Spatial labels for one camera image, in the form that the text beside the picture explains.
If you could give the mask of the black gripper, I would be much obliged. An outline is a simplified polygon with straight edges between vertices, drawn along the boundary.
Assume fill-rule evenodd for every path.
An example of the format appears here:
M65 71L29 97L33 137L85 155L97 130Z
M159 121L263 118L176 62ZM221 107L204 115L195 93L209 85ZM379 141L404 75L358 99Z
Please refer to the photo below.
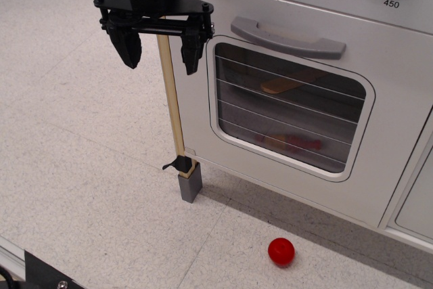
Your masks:
M181 36L187 75L198 71L203 39L214 34L213 5L203 0L94 0L100 24L123 63L135 69L141 59L139 33Z

